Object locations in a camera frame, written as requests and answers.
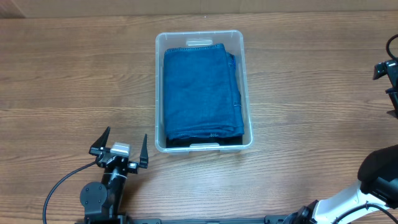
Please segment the plastic container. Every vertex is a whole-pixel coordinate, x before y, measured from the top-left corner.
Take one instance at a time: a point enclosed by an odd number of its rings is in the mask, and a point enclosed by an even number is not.
[[[242,116],[244,123],[243,145],[220,146],[218,143],[192,144],[190,147],[166,148],[163,114],[163,61],[164,52],[175,47],[201,47],[217,43],[224,44],[227,52],[236,57],[236,81],[241,93]],[[238,30],[171,32],[156,37],[156,112],[155,146],[160,152],[188,154],[192,151],[220,150],[238,152],[247,149],[253,143],[246,64],[244,61],[243,35]]]

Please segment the blue fabric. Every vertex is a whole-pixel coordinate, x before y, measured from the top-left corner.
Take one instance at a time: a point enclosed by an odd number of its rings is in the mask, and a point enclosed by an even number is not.
[[[164,123],[169,139],[244,134],[235,56],[223,44],[168,49],[164,55]]]

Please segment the clear plastic bin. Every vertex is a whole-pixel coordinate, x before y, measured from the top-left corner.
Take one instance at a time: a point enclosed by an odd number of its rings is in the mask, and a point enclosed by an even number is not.
[[[218,143],[192,144],[190,147],[166,147],[163,114],[163,61],[164,52],[176,47],[201,47],[217,43],[224,44],[227,52],[236,57],[236,81],[241,93],[242,116],[244,123],[243,145],[220,146]],[[156,112],[155,112],[155,146],[160,152],[171,154],[188,154],[192,151],[220,150],[238,152],[247,149],[253,143],[252,125],[244,61],[243,35],[238,30],[170,32],[156,37]]]

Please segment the blue jeans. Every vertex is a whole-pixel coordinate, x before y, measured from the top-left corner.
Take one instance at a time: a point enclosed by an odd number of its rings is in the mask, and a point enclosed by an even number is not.
[[[244,134],[235,56],[223,44],[168,49],[164,55],[164,123],[169,139]]]

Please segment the wooden table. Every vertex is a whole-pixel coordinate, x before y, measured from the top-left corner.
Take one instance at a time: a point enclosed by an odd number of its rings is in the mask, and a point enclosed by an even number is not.
[[[398,143],[387,77],[373,66],[397,12],[135,16],[0,21],[0,223],[41,223],[65,174],[93,160],[105,127],[150,163],[130,175],[134,218],[263,217],[294,212],[356,180],[373,150]],[[155,38],[238,29],[244,35],[254,145],[239,154],[162,154],[154,146]],[[49,223],[83,218],[90,167],[54,193]],[[391,222],[378,212],[360,222]]]

